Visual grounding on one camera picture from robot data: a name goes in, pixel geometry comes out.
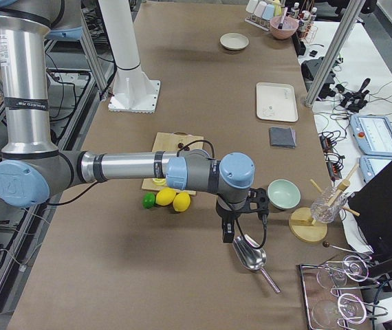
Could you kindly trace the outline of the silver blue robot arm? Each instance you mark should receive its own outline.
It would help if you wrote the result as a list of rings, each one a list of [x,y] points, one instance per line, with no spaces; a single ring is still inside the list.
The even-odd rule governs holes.
[[[254,163],[243,153],[215,159],[201,149],[95,154],[60,151],[51,140],[45,39],[80,39],[79,1],[0,1],[0,63],[8,143],[0,162],[0,198],[19,208],[46,202],[79,184],[165,179],[169,188],[217,196],[223,240],[234,241],[239,217],[268,221],[268,197],[252,187]]]

